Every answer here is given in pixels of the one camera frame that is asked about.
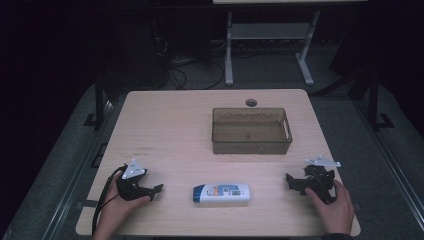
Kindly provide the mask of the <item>person's left hand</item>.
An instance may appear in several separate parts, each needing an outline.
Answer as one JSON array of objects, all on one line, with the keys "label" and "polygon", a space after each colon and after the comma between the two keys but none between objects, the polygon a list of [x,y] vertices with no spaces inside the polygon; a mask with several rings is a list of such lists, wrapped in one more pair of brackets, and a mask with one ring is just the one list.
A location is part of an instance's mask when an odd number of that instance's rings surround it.
[{"label": "person's left hand", "polygon": [[106,195],[106,205],[102,208],[94,234],[113,234],[120,228],[128,216],[141,206],[149,203],[149,197],[126,201],[119,196],[116,182],[121,177],[119,171],[114,175]]}]

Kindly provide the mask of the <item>person's right hand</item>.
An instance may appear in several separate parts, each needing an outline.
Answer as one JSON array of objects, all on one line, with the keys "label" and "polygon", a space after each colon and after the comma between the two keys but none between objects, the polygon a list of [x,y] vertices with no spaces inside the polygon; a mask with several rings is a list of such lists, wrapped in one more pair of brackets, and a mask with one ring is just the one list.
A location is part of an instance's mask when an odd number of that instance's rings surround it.
[{"label": "person's right hand", "polygon": [[351,235],[355,213],[350,193],[339,181],[334,180],[333,183],[336,200],[330,204],[325,204],[310,188],[306,188],[305,192],[312,200],[327,234]]}]

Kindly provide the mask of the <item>white metal table frame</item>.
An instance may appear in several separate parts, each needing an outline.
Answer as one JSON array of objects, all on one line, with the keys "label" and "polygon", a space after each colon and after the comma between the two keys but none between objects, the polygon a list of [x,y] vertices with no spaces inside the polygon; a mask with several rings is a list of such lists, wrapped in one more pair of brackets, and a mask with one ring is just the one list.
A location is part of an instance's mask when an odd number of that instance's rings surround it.
[{"label": "white metal table frame", "polygon": [[302,50],[295,54],[297,64],[307,86],[314,84],[306,63],[306,56],[312,42],[320,16],[314,11],[309,22],[301,23],[234,23],[232,13],[227,15],[226,54],[224,59],[225,84],[234,84],[232,66],[232,42],[234,40],[303,40]]}]

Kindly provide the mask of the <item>white and blue tube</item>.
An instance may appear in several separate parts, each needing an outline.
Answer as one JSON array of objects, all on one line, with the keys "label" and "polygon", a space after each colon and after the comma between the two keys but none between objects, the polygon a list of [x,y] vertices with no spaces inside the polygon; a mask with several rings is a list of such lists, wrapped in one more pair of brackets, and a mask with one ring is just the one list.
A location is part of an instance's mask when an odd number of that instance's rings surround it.
[{"label": "white and blue tube", "polygon": [[194,187],[192,192],[194,203],[240,203],[250,199],[249,186],[240,183],[203,184]]}]

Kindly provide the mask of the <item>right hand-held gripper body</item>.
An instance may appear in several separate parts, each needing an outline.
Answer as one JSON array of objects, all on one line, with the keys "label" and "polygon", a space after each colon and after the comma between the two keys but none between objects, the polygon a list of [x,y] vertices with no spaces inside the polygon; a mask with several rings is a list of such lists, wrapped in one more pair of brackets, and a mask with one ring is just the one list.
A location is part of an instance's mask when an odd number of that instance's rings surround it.
[{"label": "right hand-held gripper body", "polygon": [[340,167],[341,163],[323,156],[306,159],[305,162],[307,163],[304,168],[307,187],[313,190],[325,204],[333,203],[336,198],[330,194],[330,190],[334,187],[334,169]]}]

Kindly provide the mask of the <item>translucent brown plastic bin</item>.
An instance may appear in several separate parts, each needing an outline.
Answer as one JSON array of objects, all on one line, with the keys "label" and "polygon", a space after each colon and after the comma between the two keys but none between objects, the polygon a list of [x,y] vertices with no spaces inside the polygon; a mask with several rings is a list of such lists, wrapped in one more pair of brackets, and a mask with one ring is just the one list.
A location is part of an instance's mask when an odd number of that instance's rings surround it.
[{"label": "translucent brown plastic bin", "polygon": [[214,154],[286,154],[293,141],[284,108],[214,108]]}]

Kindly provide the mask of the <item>black metal stand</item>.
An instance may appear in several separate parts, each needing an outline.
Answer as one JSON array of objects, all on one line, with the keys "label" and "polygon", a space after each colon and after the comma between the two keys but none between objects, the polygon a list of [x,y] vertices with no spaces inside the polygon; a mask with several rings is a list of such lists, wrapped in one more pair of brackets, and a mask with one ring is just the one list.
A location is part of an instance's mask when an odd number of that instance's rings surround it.
[{"label": "black metal stand", "polygon": [[369,81],[368,122],[375,131],[382,128],[393,128],[394,124],[385,113],[378,112],[379,81],[373,73]]},{"label": "black metal stand", "polygon": [[104,122],[105,98],[104,91],[99,79],[94,84],[95,91],[95,112],[87,115],[84,126],[92,126],[95,130],[99,130]]}]

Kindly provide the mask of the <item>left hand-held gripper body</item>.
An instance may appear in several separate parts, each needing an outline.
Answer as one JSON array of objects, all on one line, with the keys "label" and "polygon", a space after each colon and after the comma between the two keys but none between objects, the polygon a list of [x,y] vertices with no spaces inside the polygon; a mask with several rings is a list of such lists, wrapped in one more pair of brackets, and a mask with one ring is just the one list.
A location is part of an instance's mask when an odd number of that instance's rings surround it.
[{"label": "left hand-held gripper body", "polygon": [[135,159],[124,165],[124,171],[118,178],[116,186],[120,197],[126,201],[132,201],[152,194],[152,189],[140,187],[138,183],[144,177],[147,170],[143,168]]}]

